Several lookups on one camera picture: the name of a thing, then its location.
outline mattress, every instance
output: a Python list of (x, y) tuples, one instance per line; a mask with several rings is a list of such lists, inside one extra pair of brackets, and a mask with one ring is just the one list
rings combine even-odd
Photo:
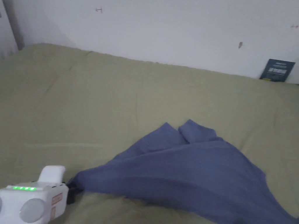
[[(299, 216), (299, 86), (50, 44), (0, 62), (0, 187), (64, 165), (65, 181), (168, 122), (215, 129)], [(184, 211), (84, 193), (52, 223), (211, 223)]]

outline blue towel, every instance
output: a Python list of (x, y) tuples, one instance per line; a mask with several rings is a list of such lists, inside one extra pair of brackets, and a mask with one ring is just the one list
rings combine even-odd
[(191, 120), (178, 131), (165, 123), (68, 184), (194, 212), (219, 224), (299, 223), (276, 201), (257, 166), (213, 129)]

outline white wall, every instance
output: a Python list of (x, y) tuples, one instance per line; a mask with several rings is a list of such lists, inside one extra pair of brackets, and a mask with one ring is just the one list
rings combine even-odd
[[(298, 0), (6, 0), (25, 45), (53, 43), (257, 78), (297, 62)], [(238, 49), (239, 42), (244, 46)]]
[(0, 0), (0, 60), (18, 50), (2, 0)]

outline small card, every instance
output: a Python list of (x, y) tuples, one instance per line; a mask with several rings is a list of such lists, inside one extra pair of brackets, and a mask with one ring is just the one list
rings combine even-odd
[(294, 65), (295, 62), (269, 59), (260, 79), (272, 82), (285, 82)]

